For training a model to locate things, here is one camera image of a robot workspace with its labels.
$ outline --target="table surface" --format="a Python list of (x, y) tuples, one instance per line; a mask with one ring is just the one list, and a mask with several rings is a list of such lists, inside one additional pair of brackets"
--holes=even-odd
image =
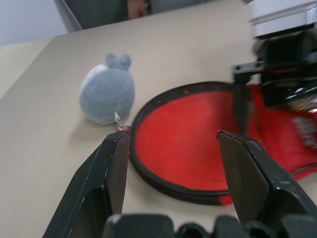
[[(231, 65), (253, 60), (247, 21), (242, 1), (214, 0), (56, 37), (31, 50), (19, 73), (2, 72), (11, 79), (0, 100), (0, 237), (41, 237), (75, 171), (114, 132), (113, 126), (86, 119), (78, 104), (83, 78), (104, 62), (106, 53), (132, 56), (136, 99), (127, 120), (131, 123), (146, 101), (165, 90), (230, 81)], [(314, 202), (316, 181), (313, 174), (300, 182)], [(123, 213), (165, 213), (175, 227), (195, 221), (208, 230), (216, 216), (235, 215), (233, 206), (165, 196), (142, 181), (130, 164)]]

